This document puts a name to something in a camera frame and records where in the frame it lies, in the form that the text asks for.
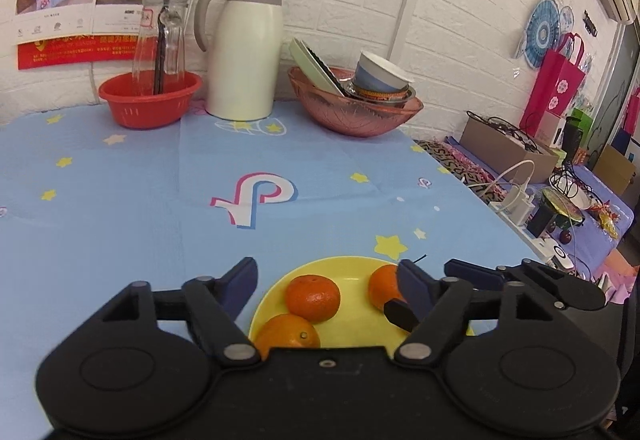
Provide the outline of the orange with long stem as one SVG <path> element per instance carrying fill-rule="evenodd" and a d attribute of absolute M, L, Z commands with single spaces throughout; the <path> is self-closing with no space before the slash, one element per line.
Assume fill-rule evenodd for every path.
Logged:
<path fill-rule="evenodd" d="M 415 261 L 404 259 L 399 264 L 384 264 L 370 274 L 368 298 L 380 311 L 390 301 L 400 301 L 416 316 L 424 316 L 432 304 L 427 282 L 428 276 Z"/>

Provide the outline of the round mandarin orange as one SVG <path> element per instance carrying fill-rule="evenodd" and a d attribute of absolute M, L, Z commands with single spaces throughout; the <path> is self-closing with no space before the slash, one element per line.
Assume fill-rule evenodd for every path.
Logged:
<path fill-rule="evenodd" d="M 288 311 L 312 324 L 331 320 L 341 306 L 341 291 L 322 275 L 299 275 L 284 293 Z"/>

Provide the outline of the black power adapter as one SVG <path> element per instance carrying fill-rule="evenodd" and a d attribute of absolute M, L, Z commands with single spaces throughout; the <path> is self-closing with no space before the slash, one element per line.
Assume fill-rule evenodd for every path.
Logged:
<path fill-rule="evenodd" d="M 530 217 L 526 225 L 526 230 L 534 238 L 539 238 L 555 219 L 556 215 L 558 215 L 558 213 L 552 206 L 541 204 L 533 213 L 533 216 Z"/>

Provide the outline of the cardboard box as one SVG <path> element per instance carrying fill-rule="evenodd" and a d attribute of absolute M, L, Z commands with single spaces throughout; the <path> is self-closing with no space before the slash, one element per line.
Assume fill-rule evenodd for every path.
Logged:
<path fill-rule="evenodd" d="M 533 164 L 523 164 L 504 176 L 516 183 L 526 179 L 530 183 L 545 182 L 558 162 L 558 156 L 540 143 L 538 152 L 527 151 L 521 142 L 472 117 L 466 122 L 460 145 L 498 174 L 521 161 L 532 161 Z"/>

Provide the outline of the blue star-print tablecloth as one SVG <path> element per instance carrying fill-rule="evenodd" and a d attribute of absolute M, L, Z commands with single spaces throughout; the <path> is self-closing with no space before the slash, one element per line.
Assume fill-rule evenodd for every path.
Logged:
<path fill-rule="evenodd" d="M 126 130 L 104 106 L 1 130 L 1 434 L 49 429 L 40 361 L 125 285 L 176 289 L 250 256 L 265 292 L 334 256 L 512 266 L 524 242 L 407 136 L 348 138 L 296 102 L 241 124 Z"/>

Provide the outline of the pink glass bowl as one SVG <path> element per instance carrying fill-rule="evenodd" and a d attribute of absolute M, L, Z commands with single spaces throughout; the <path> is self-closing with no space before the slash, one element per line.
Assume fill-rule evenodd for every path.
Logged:
<path fill-rule="evenodd" d="M 349 137 L 382 136 L 406 124 L 424 108 L 413 89 L 402 107 L 392 107 L 325 92 L 312 85 L 299 67 L 288 70 L 288 79 L 297 99 L 314 122 Z"/>

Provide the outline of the pink gift bag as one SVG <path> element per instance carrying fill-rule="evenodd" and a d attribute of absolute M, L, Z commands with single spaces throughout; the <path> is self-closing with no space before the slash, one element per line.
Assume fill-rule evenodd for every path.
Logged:
<path fill-rule="evenodd" d="M 568 42 L 579 42 L 574 61 L 570 60 L 573 52 L 568 56 L 562 52 Z M 586 75 L 579 67 L 584 55 L 584 41 L 577 33 L 565 33 L 558 49 L 547 50 L 520 121 L 520 130 L 525 134 L 534 137 L 546 113 L 556 116 L 564 113 Z"/>

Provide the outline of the red plastic basket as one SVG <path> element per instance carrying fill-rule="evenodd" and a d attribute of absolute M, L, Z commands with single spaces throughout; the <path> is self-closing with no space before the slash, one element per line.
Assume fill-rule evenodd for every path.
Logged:
<path fill-rule="evenodd" d="M 138 96 L 132 93 L 131 73 L 110 78 L 99 87 L 114 121 L 130 129 L 154 129 L 179 121 L 188 112 L 192 96 L 202 87 L 200 75 L 186 72 L 184 87 L 168 94 Z"/>

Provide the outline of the white blue ceramic bowl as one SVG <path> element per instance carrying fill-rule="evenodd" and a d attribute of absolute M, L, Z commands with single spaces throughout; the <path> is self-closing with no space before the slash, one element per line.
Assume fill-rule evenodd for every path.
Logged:
<path fill-rule="evenodd" d="M 393 93 L 406 89 L 413 83 L 413 78 L 393 62 L 363 50 L 352 82 L 371 92 Z"/>

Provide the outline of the green-rimmed plate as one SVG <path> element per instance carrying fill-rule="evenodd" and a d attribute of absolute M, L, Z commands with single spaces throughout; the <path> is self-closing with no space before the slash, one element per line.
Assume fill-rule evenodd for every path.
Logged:
<path fill-rule="evenodd" d="M 294 61 L 314 87 L 322 92 L 346 96 L 346 92 L 334 73 L 302 40 L 293 38 L 288 45 Z"/>

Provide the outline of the clear glass bottle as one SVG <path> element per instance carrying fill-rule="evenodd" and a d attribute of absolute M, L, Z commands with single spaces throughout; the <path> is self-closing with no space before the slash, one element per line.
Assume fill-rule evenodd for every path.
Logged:
<path fill-rule="evenodd" d="M 188 0 L 144 0 L 134 61 L 134 96 L 169 94 L 184 85 Z"/>

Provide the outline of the blue round fan decoration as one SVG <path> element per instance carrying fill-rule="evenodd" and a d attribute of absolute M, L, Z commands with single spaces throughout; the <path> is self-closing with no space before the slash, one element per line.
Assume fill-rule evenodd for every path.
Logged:
<path fill-rule="evenodd" d="M 549 49 L 559 43 L 560 8 L 556 0 L 538 0 L 525 23 L 514 58 L 524 58 L 534 70 L 541 67 Z"/>

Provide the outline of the white thermos jug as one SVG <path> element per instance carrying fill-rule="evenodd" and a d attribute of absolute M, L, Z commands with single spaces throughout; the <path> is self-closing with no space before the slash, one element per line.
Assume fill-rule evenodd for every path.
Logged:
<path fill-rule="evenodd" d="M 207 54 L 207 113 L 238 122 L 269 116 L 283 41 L 282 0 L 198 0 L 194 36 Z"/>

